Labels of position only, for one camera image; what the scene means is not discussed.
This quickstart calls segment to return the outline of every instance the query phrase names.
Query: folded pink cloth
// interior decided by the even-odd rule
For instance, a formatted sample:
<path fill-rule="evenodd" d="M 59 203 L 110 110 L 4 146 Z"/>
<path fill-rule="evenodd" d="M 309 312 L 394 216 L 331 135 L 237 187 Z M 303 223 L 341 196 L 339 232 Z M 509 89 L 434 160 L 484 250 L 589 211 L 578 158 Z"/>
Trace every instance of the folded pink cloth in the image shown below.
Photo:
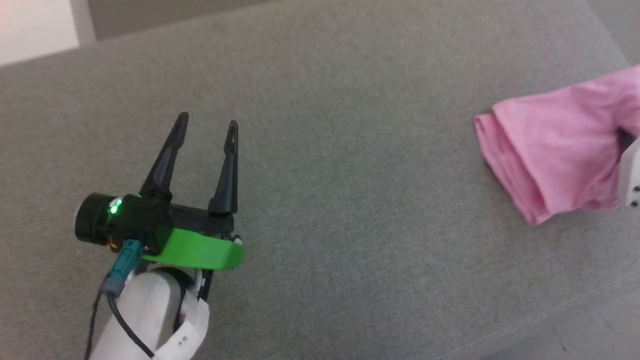
<path fill-rule="evenodd" d="M 489 166 L 538 225 L 618 199 L 618 128 L 640 136 L 640 66 L 543 95 L 500 102 L 476 117 Z"/>

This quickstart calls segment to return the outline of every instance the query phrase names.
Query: cable connector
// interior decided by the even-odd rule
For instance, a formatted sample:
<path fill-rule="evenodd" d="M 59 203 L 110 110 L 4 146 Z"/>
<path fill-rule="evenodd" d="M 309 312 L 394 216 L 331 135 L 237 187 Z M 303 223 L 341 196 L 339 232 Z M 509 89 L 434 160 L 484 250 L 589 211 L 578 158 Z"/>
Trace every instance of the cable connector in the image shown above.
<path fill-rule="evenodd" d="M 103 295 L 112 295 L 117 299 L 124 289 L 129 273 L 138 266 L 143 254 L 142 244 L 138 240 L 125 241 L 118 258 L 109 271 L 109 276 L 100 287 Z"/>

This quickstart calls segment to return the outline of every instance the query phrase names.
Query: gray couch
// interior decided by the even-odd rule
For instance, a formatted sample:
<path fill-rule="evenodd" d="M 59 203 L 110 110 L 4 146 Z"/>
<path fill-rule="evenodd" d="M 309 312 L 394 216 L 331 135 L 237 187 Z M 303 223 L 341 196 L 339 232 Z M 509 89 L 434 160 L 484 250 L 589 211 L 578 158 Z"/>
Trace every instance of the gray couch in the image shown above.
<path fill-rule="evenodd" d="M 527 225 L 472 118 L 628 66 L 584 0 L 289 0 L 2 68 L 0 359 L 81 357 L 114 257 L 74 210 L 137 191 L 183 110 L 183 204 L 240 124 L 247 249 L 196 359 L 479 359 L 616 297 L 637 213 Z"/>

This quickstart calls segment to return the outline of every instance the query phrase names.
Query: pink towel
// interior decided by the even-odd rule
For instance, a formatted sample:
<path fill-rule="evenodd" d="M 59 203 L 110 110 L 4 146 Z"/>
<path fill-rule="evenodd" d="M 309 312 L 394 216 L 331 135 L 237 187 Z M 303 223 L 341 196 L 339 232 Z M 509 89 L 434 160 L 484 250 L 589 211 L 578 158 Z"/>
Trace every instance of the pink towel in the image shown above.
<path fill-rule="evenodd" d="M 640 66 L 476 117 L 489 166 L 526 220 L 619 206 L 616 130 L 640 136 Z"/>

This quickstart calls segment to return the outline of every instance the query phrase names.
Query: green plastic part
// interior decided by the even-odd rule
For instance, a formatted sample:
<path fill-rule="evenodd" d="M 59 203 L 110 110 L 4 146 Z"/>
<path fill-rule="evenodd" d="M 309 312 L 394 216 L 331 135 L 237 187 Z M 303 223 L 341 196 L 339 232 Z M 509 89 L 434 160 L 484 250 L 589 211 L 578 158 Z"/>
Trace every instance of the green plastic part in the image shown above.
<path fill-rule="evenodd" d="M 243 256 L 244 246 L 233 241 L 173 228 L 162 254 L 142 258 L 186 268 L 230 270 L 240 266 Z"/>

